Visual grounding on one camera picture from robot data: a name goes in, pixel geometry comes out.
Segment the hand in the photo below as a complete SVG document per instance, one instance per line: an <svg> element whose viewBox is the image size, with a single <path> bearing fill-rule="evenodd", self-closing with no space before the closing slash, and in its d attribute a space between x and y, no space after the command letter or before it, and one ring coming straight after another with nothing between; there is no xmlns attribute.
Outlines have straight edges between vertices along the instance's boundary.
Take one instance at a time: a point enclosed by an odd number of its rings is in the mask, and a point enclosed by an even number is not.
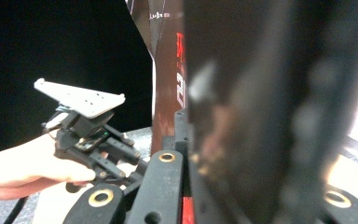
<svg viewBox="0 0 358 224"><path fill-rule="evenodd" d="M48 134L0 152L0 200L28 196L60 182L95 178L86 166L54 157L55 140Z"/></svg>

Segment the white mounting plate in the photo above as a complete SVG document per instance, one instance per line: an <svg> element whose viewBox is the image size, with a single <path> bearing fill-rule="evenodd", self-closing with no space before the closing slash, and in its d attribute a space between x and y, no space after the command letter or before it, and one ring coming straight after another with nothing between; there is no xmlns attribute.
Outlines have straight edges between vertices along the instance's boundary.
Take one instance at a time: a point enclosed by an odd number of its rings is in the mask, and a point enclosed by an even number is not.
<svg viewBox="0 0 358 224"><path fill-rule="evenodd" d="M88 119L96 118L104 112L123 104L126 100L124 94L116 95L102 91L92 91L47 82L43 78L39 78L34 83L34 88L60 102L60 104L69 106Z"/></svg>

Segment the black cable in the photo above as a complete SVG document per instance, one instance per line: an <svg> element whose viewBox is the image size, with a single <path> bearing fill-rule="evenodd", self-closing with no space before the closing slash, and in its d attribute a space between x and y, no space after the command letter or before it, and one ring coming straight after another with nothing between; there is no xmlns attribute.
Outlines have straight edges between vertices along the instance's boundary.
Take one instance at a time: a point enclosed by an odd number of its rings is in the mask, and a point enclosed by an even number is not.
<svg viewBox="0 0 358 224"><path fill-rule="evenodd" d="M19 213L21 212L22 208L24 207L27 201L28 201L28 196L20 198L17 201L16 205L14 205L14 208L11 210L4 224L12 224L14 220L16 220L16 217L19 215Z"/></svg>

